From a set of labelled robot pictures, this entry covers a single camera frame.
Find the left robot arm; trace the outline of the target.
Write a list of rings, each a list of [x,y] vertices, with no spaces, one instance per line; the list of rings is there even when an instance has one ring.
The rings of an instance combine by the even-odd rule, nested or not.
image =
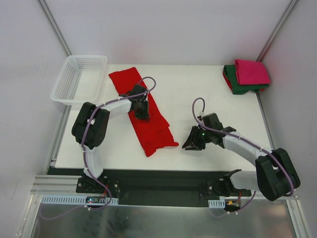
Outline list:
[[[131,91],[100,106],[90,102],[82,105],[71,133],[80,144],[84,156],[84,174],[90,177],[87,186],[92,192],[99,193],[105,187],[104,179],[100,178],[103,161],[97,147],[106,136],[108,121],[130,112],[134,118],[148,121],[148,93],[146,87],[136,84]]]

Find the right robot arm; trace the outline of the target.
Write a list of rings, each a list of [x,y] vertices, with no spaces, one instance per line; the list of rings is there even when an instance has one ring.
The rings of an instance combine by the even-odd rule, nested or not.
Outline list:
[[[238,154],[255,166],[254,172],[235,169],[226,173],[212,187],[221,196],[233,196],[242,189],[260,191],[269,201],[291,196],[301,185],[300,178],[283,148],[270,149],[243,137],[236,129],[223,127],[217,114],[199,116],[182,148],[202,151],[213,143]]]

